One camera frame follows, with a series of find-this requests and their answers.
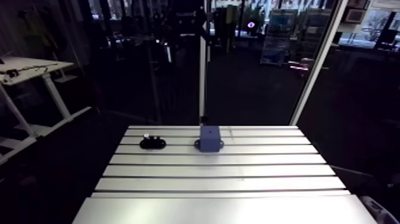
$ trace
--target black object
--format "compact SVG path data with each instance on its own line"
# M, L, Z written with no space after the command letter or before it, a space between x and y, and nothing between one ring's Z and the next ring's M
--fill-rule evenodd
M140 141L139 145L144 150L161 150L165 148L167 143L159 136L154 138L154 136L149 136L148 134L146 134L143 137L143 140Z
M135 35L135 23L134 23L132 17L130 17L130 16L122 16L122 19L121 19L121 34L123 36L133 36L133 35Z
M203 125L206 125L208 123L208 116L201 116L200 123L202 123Z
M7 71L5 72L5 74L7 74L10 78L17 77L17 76L20 75L17 69L10 69L10 70L7 70Z
M243 11L245 10L245 0L242 0L242 4L239 6L240 7L240 16L239 16L239 27L242 25L243 22ZM239 32L237 33L237 37L240 38L240 31L241 29L239 28Z
M383 39L385 39L385 41L388 41L389 38L391 38L392 33L390 33L390 32L388 34L385 34L385 33L389 30L390 25L392 24L393 19L395 18L395 15L396 15L396 12L391 12L389 14L389 17L386 20L385 26L383 26L383 29L378 37L378 40L376 40L374 49L379 49L382 47L382 45L384 45L384 44L382 44Z
M397 36L397 30L385 30L380 34L380 40L382 43L391 44L395 41Z
M235 38L236 22L234 18L232 18L231 23L226 22L227 10L227 8L217 8L214 12L215 38L219 40L220 45L231 49L232 40Z

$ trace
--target pink light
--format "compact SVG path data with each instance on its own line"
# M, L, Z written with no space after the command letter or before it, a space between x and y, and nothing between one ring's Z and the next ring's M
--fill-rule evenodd
M303 68L303 67L290 66L290 68L291 68L291 69L297 69L297 70L308 71L308 68Z
M255 23L253 23L253 22L250 22L250 23L247 24L248 28L253 28L254 26L255 26Z

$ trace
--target metal table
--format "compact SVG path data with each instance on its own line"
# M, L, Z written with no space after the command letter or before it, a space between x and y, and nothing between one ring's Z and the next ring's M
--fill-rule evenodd
M375 223L296 126L130 126L75 224ZM167 141L143 150L145 133Z

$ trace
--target desk leg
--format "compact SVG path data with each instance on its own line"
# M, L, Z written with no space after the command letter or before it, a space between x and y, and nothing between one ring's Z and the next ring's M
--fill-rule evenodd
M28 132L28 134L34 138L37 137L38 135L36 134L36 132L34 132L32 130L32 128L30 127L30 125L28 124L28 122L26 122L26 120L22 116L20 110L18 110L17 106L15 106L13 100L10 98L10 96L7 94L7 92L5 91L4 87L1 84L0 84L0 92L3 93L3 95L5 97L5 102L7 103L10 110L17 117L18 121L21 123L21 125L26 130L26 132Z
M71 114L68 111L67 107L65 106L64 101L60 96L60 93L58 93L58 90L55 87L54 82L51 80L50 74L44 74L42 78L45 81L45 85L49 90L51 97L53 97L55 105L57 105L59 111L61 112L62 117L64 119L71 120Z

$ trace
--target blue block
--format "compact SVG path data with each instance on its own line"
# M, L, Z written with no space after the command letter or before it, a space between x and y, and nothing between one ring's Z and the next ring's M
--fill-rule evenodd
M223 147L218 126L201 126L200 139L195 142L200 152L217 153Z

